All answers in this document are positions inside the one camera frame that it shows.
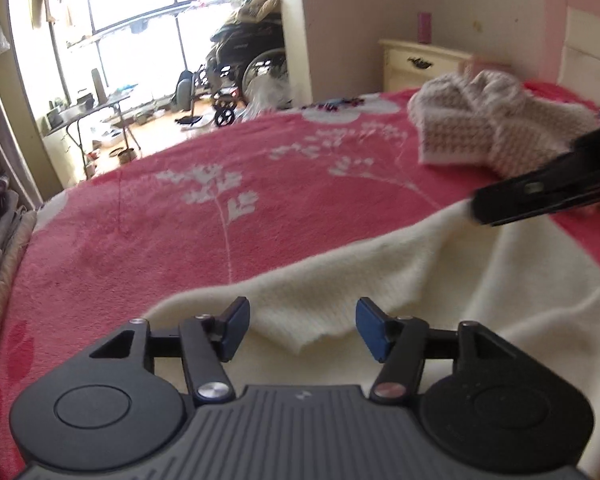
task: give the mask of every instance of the wooden floor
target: wooden floor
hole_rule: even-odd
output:
[[[213,109],[209,104],[197,103],[196,114],[203,116],[210,114],[209,117],[205,116],[202,119],[206,123],[208,118],[213,118]],[[148,156],[161,152],[171,146],[184,142],[184,140],[209,133],[216,129],[213,120],[207,126],[198,128],[182,127],[174,122],[177,118],[185,115],[188,115],[188,112],[179,112],[176,114],[167,112],[162,117],[153,119],[142,126],[132,124],[131,131],[142,148],[138,156]],[[120,166],[118,158],[116,156],[109,156],[109,153],[118,148],[123,148],[124,145],[125,143],[122,141],[110,148],[100,149],[100,157],[96,163],[96,174],[107,173]],[[135,148],[136,152],[138,152],[138,147],[133,143],[131,138],[129,139],[129,146]]]

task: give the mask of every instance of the nightstand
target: nightstand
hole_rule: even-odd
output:
[[[419,88],[443,74],[475,76],[484,69],[511,72],[506,62],[411,41],[381,40],[384,47],[384,91]]]

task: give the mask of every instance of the bed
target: bed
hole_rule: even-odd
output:
[[[573,43],[583,12],[600,20],[600,0],[547,0],[546,12],[544,82],[527,87],[600,105],[600,69],[579,83],[581,70],[600,67],[598,43]],[[493,182],[487,170],[417,164],[412,95],[238,124],[47,204],[0,338],[0,479],[23,465],[8,427],[15,397],[126,320],[182,290],[240,282],[415,224]],[[555,221],[600,263],[600,210]]]

